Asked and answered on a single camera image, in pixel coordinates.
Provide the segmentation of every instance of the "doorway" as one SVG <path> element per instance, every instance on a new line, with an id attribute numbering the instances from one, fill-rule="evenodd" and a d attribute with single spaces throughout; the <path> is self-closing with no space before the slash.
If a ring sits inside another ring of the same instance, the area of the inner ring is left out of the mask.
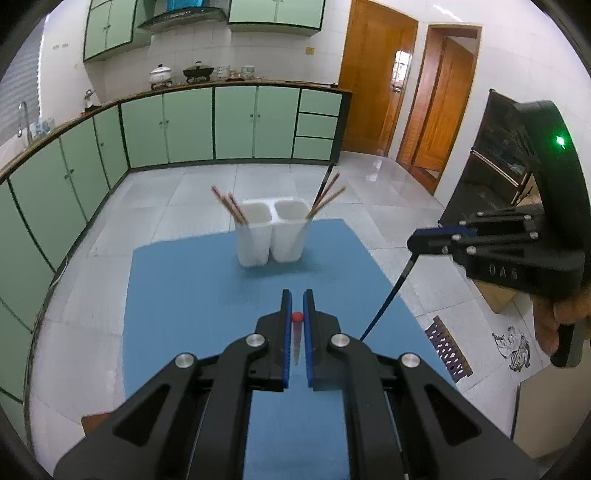
<path id="1" fill-rule="evenodd" d="M 480 27 L 430 25 L 397 162 L 431 194 L 439 184 L 472 89 Z"/>
<path id="2" fill-rule="evenodd" d="M 339 77 L 353 91 L 343 150 L 387 155 L 400 114 L 418 22 L 353 0 Z"/>

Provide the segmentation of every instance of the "door frame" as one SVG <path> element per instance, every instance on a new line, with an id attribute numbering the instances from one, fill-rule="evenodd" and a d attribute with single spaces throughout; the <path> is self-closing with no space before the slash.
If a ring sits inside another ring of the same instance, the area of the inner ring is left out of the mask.
<path id="1" fill-rule="evenodd" d="M 471 76 L 470 92 L 466 96 L 466 100 L 464 101 L 464 104 L 462 105 L 462 108 L 461 108 L 462 114 L 460 116 L 460 121 L 457 123 L 456 129 L 454 130 L 454 133 L 452 135 L 452 143 L 450 144 L 450 148 L 449 148 L 449 151 L 447 152 L 446 159 L 443 163 L 443 167 L 441 168 L 441 172 L 437 178 L 434 178 L 431 175 L 424 173 L 419 168 L 415 167 L 414 162 L 417 157 L 421 142 L 423 140 L 425 128 L 427 126 L 427 121 L 429 119 L 429 114 L 431 113 L 431 109 L 433 107 L 433 100 L 435 97 L 435 91 L 436 91 L 436 87 L 439 82 L 439 77 L 440 77 L 440 73 L 441 73 L 441 59 L 443 58 L 443 53 L 444 53 L 444 47 L 443 47 L 444 43 L 442 43 L 442 45 L 441 45 L 439 65 L 437 66 L 437 74 L 435 76 L 435 81 L 433 83 L 433 89 L 431 91 L 431 96 L 429 98 L 429 105 L 427 107 L 425 117 L 423 119 L 423 123 L 421 125 L 421 132 L 418 136 L 416 145 L 413 148 L 411 160 L 408 163 L 403 163 L 401 161 L 402 160 L 401 156 L 402 156 L 402 152 L 404 150 L 404 146 L 409 141 L 408 136 L 410 134 L 410 132 L 409 132 L 410 121 L 411 121 L 411 118 L 414 113 L 414 108 L 415 108 L 415 104 L 417 101 L 417 95 L 418 95 L 418 90 L 420 87 L 421 79 L 423 78 L 423 70 L 425 67 L 425 60 L 426 60 L 426 56 L 427 56 L 427 42 L 429 41 L 429 34 L 433 30 L 444 31 L 446 37 L 450 37 L 450 36 L 451 37 L 466 37 L 466 38 L 474 38 L 476 40 L 476 53 L 474 54 L 474 60 L 472 63 L 472 69 L 471 69 L 471 73 L 470 73 L 470 76 Z M 402 141 L 400 143 L 400 147 L 398 149 L 398 153 L 396 156 L 396 162 L 399 165 L 401 165 L 403 168 L 408 170 L 408 172 L 416 180 L 418 180 L 427 189 L 427 191 L 431 195 L 435 194 L 435 190 L 437 189 L 437 186 L 439 185 L 439 182 L 441 181 L 441 177 L 443 176 L 443 172 L 445 171 L 445 169 L 447 167 L 447 162 L 449 161 L 449 157 L 452 154 L 453 147 L 456 144 L 458 133 L 460 131 L 460 128 L 462 127 L 464 115 L 466 114 L 466 108 L 468 105 L 468 101 L 470 101 L 470 93 L 472 93 L 472 87 L 474 85 L 474 76 L 476 73 L 476 65 L 478 64 L 478 57 L 480 54 L 481 39 L 482 39 L 482 26 L 480 26 L 480 25 L 429 24 L 429 26 L 427 28 L 427 36 L 426 36 L 426 40 L 425 40 L 425 47 L 423 50 L 423 59 L 421 61 L 421 69 L 419 70 L 419 74 L 418 74 L 417 87 L 414 91 L 413 102 L 411 104 L 411 109 L 410 109 L 410 113 L 408 116 L 407 124 L 404 128 L 404 135 L 402 136 Z"/>
<path id="2" fill-rule="evenodd" d="M 374 0 L 351 0 L 351 7 L 350 7 L 350 10 L 349 10 L 349 19 L 347 21 L 347 30 L 345 32 L 345 45 L 343 45 L 343 56 L 345 55 L 345 48 L 347 46 L 347 38 L 349 36 L 349 31 L 351 30 L 351 25 L 353 24 L 353 19 L 355 17 L 355 15 L 354 15 L 355 14 L 355 8 L 357 7 L 357 4 L 359 2 L 364 2 L 364 3 L 368 3 L 368 4 L 374 4 L 374 5 L 378 6 L 378 7 L 385 8 L 385 9 L 390 10 L 392 12 L 395 12 L 397 14 L 404 15 L 405 17 L 408 17 L 408 18 L 414 20 L 415 22 L 417 22 L 417 29 L 416 29 L 416 31 L 414 33 L 414 38 L 413 38 L 413 47 L 412 47 L 412 49 L 410 51 L 410 56 L 411 57 L 410 57 L 410 61 L 408 63 L 407 74 L 406 74 L 406 77 L 404 79 L 404 83 L 402 85 L 402 91 L 400 92 L 400 101 L 398 102 L 398 106 L 396 108 L 396 113 L 394 113 L 394 123 L 392 124 L 392 129 L 391 129 L 391 131 L 389 133 L 388 141 L 387 141 L 386 146 L 384 148 L 384 157 L 388 157 L 389 156 L 389 153 L 390 153 L 390 150 L 392 148 L 392 140 L 394 139 L 394 134 L 396 132 L 396 127 L 398 126 L 398 121 L 400 120 L 400 112 L 402 111 L 402 104 L 404 103 L 404 98 L 405 98 L 406 92 L 407 92 L 408 78 L 410 77 L 411 65 L 413 64 L 413 60 L 415 59 L 415 50 L 417 48 L 418 29 L 419 29 L 419 26 L 421 24 L 421 21 L 418 18 L 415 18 L 415 17 L 413 17 L 412 15 L 409 15 L 406 12 L 402 12 L 400 10 L 397 10 L 396 8 L 386 6 L 386 5 L 382 4 L 382 3 L 379 3 L 379 2 L 374 1 Z M 339 82 L 338 82 L 339 85 L 340 85 L 340 77 L 341 77 L 342 73 L 343 73 L 343 66 L 341 64 L 340 71 L 339 71 Z"/>

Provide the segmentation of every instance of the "human hand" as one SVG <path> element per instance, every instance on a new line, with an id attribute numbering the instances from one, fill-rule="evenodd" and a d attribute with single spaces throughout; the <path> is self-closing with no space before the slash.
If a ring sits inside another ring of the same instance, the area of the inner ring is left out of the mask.
<path id="1" fill-rule="evenodd" d="M 534 296 L 531 300 L 534 303 L 535 338 L 548 355 L 554 355 L 558 350 L 560 325 L 572 325 L 591 316 L 591 286 L 570 299 L 554 304 Z"/>

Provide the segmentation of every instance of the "chopstick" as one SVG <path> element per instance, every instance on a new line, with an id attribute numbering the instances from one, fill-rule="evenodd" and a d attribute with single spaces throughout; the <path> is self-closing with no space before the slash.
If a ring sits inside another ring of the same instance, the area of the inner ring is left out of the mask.
<path id="1" fill-rule="evenodd" d="M 316 198 L 314 199 L 314 203 L 312 204 L 312 209 L 320 202 L 320 197 L 324 193 L 324 187 L 326 187 L 326 182 L 329 181 L 330 174 L 332 173 L 333 168 L 335 167 L 334 161 L 330 162 L 329 167 L 326 169 L 326 173 L 324 174 L 324 179 L 320 184 L 320 188 L 318 189 L 318 193 L 316 194 Z"/>
<path id="2" fill-rule="evenodd" d="M 326 197 L 326 195 L 328 194 L 328 192 L 330 191 L 330 189 L 333 187 L 333 185 L 336 183 L 336 181 L 339 179 L 340 177 L 340 173 L 337 173 L 333 179 L 330 181 L 330 183 L 328 184 L 328 186 L 324 189 L 324 191 L 322 192 L 322 195 L 320 195 L 320 198 L 318 200 L 316 200 L 316 202 L 314 203 L 314 205 L 312 205 L 312 210 L 314 210 L 314 208 L 322 201 L 324 200 L 324 197 Z"/>
<path id="3" fill-rule="evenodd" d="M 311 220 L 314 216 L 321 211 L 324 207 L 326 207 L 330 202 L 332 202 L 335 198 L 337 198 L 341 193 L 343 193 L 347 187 L 341 187 L 339 190 L 334 192 L 331 196 L 329 196 L 324 202 L 320 203 L 316 207 L 313 207 L 310 213 L 306 216 L 306 220 Z"/>
<path id="4" fill-rule="evenodd" d="M 215 188 L 214 185 L 212 185 L 212 192 L 216 196 L 216 198 L 220 201 L 220 203 L 222 205 L 224 205 L 224 207 L 226 208 L 226 210 L 228 212 L 230 212 L 230 215 L 232 215 L 232 217 L 234 218 L 234 221 L 236 223 L 240 223 L 241 225 L 244 225 L 244 222 L 240 218 L 240 214 L 234 210 L 234 208 L 232 207 L 232 205 L 230 204 L 230 202 L 228 201 L 228 199 L 226 197 L 222 196 L 222 194 L 220 193 L 220 191 L 217 188 Z"/>
<path id="5" fill-rule="evenodd" d="M 236 202 L 234 195 L 228 192 L 228 198 L 230 199 L 230 202 L 232 202 L 232 205 L 234 205 L 234 207 L 236 208 L 236 211 L 240 214 L 240 217 L 244 221 L 244 224 L 248 225 L 248 219 L 246 218 L 246 215 L 244 215 L 244 211 L 240 208 L 240 205 L 238 205 L 238 203 Z"/>

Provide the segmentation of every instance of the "tile floor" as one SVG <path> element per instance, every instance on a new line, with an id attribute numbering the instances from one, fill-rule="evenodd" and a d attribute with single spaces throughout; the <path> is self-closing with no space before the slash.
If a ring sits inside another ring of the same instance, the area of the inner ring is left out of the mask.
<path id="1" fill-rule="evenodd" d="M 409 258 L 415 228 L 436 226 L 442 206 L 393 160 L 343 153 L 337 168 L 348 189 L 319 214 L 343 218 L 394 282 Z M 313 200 L 324 167 L 219 165 L 130 175 L 109 199 L 69 261 L 47 310 L 31 380 L 35 453 L 53 472 L 83 436 L 80 418 L 124 400 L 121 336 L 131 255 L 155 241 L 233 229 L 209 187 L 238 200 L 300 196 Z M 507 435 L 520 381 L 549 363 L 534 340 L 527 296 L 495 315 L 461 267 L 447 257 L 420 258 L 401 295 L 426 329 L 439 315 L 474 374 L 458 389 Z M 529 367 L 509 369 L 492 334 L 514 326 L 530 346 Z"/>

